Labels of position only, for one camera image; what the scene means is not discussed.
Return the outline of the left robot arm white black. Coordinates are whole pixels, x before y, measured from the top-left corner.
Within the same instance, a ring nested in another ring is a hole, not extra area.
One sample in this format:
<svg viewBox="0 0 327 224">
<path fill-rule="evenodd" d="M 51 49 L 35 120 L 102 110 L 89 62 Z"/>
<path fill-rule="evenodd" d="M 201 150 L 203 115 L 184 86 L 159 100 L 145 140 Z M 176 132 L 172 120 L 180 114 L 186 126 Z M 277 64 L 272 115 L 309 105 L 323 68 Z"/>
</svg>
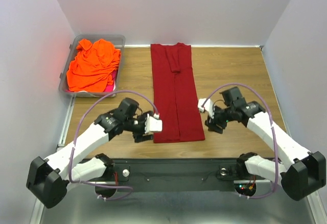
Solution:
<svg viewBox="0 0 327 224">
<path fill-rule="evenodd" d="M 96 148 L 124 131 L 131 132 L 136 143 L 151 140 L 162 131 L 159 114 L 148 111 L 137 115 L 137 101 L 125 98 L 120 105 L 104 114 L 78 137 L 46 158 L 36 157 L 30 164 L 26 187 L 44 204 L 52 208 L 63 200 L 76 184 L 90 185 L 90 181 L 106 173 L 114 173 L 114 162 L 105 154 L 82 160 Z"/>
</svg>

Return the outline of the dark red t shirt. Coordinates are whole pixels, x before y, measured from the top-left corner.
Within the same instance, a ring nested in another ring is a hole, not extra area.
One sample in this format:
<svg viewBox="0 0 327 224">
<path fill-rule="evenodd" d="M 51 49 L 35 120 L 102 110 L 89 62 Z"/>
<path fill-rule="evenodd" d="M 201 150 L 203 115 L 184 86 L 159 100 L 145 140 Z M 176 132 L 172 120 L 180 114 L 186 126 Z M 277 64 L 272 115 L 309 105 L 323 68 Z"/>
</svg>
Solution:
<svg viewBox="0 0 327 224">
<path fill-rule="evenodd" d="M 204 140 L 191 46 L 152 44 L 150 51 L 154 104 L 162 120 L 162 131 L 154 135 L 154 143 Z"/>
</svg>

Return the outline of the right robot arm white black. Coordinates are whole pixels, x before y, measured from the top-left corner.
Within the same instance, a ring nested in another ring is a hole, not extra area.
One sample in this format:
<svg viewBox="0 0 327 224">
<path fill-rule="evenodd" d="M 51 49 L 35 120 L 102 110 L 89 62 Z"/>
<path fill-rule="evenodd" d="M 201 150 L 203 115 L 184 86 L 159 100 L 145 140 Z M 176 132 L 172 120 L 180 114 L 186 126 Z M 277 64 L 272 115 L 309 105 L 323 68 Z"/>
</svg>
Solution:
<svg viewBox="0 0 327 224">
<path fill-rule="evenodd" d="M 209 131 L 221 134 L 228 122 L 236 121 L 259 136 L 274 152 L 269 160 L 250 152 L 236 160 L 239 178 L 258 176 L 273 183 L 272 191 L 281 186 L 288 197 L 299 201 L 326 185 L 326 158 L 297 143 L 274 121 L 268 105 L 261 101 L 247 102 L 240 91 L 241 84 L 216 90 L 223 97 L 225 108 L 214 104 L 211 97 L 198 101 L 198 110 L 207 113 L 205 125 Z"/>
</svg>

